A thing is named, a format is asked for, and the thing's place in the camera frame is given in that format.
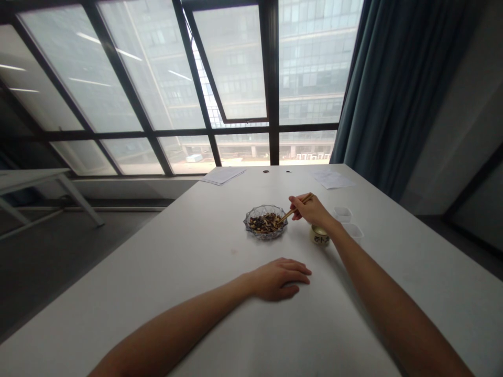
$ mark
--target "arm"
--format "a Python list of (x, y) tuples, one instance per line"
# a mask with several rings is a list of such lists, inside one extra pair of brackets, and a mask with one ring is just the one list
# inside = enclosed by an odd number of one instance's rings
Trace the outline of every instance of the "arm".
[(147, 322), (115, 346), (90, 377), (164, 376), (221, 319), (250, 297), (292, 298), (299, 281), (309, 284), (305, 264), (280, 258), (212, 291), (177, 305)]
[(304, 217), (324, 228), (341, 256), (349, 277), (388, 345), (411, 376), (472, 376), (440, 331), (410, 296), (370, 257), (323, 207), (316, 196), (297, 207), (293, 220)]

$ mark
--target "white paper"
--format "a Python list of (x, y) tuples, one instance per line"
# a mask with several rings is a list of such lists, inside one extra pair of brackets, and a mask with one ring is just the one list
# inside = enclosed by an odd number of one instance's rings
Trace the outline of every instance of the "white paper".
[(237, 177), (245, 172), (245, 168), (226, 167), (216, 171), (212, 171), (201, 178), (201, 181), (213, 183), (217, 186), (222, 186), (225, 182)]
[(350, 181), (348, 178), (340, 173), (323, 170), (312, 173), (314, 179), (320, 182), (323, 187), (328, 189), (339, 189), (341, 187), (356, 186), (355, 183)]

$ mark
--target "jar lid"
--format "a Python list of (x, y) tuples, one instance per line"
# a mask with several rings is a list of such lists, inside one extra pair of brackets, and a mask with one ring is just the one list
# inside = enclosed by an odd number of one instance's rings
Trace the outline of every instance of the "jar lid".
[(315, 232), (316, 234), (319, 234), (320, 236), (327, 235), (326, 230), (323, 229), (322, 227), (319, 227), (318, 225), (312, 225), (311, 228), (313, 229), (313, 232)]

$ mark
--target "right hand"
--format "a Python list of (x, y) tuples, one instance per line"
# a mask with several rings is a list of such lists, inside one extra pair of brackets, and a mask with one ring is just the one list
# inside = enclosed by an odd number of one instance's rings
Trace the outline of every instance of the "right hand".
[(302, 203), (301, 200), (306, 195), (290, 196), (288, 198), (292, 203), (290, 209), (297, 208), (297, 211), (293, 213), (293, 221), (300, 220), (303, 217), (307, 222), (323, 227), (327, 221), (334, 220), (316, 195), (313, 195), (306, 204)]

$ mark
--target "hand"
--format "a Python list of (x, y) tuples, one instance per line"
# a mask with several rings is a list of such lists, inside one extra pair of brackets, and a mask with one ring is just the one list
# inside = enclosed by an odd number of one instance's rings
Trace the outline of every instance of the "hand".
[(323, 227), (327, 221), (334, 220), (316, 195), (313, 195), (306, 204), (303, 204), (301, 200), (306, 195), (290, 196), (288, 198), (292, 203), (290, 209), (297, 208), (297, 211), (293, 213), (293, 221), (300, 220), (303, 217), (307, 222)]
[(246, 275), (253, 296), (265, 301), (280, 301), (294, 297), (299, 291), (297, 285), (283, 287), (286, 283), (298, 281), (309, 284), (306, 275), (311, 275), (311, 271), (296, 260), (279, 258)]

